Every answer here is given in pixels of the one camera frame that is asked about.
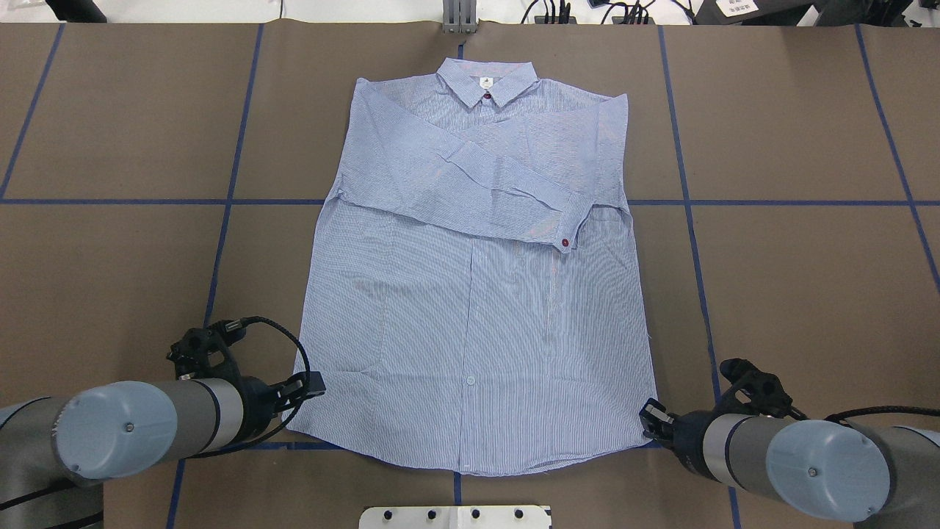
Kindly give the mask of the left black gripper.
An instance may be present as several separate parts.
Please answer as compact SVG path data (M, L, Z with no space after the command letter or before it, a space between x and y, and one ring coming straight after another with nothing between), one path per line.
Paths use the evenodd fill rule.
M268 388L272 395L272 419L285 411L298 411L304 402L326 391L325 379L319 371L296 372Z

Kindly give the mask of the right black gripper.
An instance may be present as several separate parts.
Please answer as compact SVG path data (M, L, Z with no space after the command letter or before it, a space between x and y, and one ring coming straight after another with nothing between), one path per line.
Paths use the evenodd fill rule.
M639 411L644 437L662 447L674 447L678 418L678 414L669 412L656 398L647 399Z

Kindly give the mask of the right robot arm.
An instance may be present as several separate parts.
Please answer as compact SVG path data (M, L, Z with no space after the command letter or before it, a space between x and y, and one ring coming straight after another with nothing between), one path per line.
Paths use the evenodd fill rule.
M939 525L938 433L907 425L789 421L759 413L677 415L648 399L643 433L687 471L856 528Z

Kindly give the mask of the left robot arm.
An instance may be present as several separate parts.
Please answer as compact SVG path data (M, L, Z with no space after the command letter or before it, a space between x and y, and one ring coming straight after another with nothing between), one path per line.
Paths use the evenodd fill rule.
M266 385L120 381L2 409L2 526L101 528L104 484L161 465L246 450L325 392L318 372Z

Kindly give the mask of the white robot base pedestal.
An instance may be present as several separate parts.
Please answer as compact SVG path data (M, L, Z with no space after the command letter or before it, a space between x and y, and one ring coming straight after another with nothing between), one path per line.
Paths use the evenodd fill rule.
M359 528L553 528L549 506L432 505L368 508Z

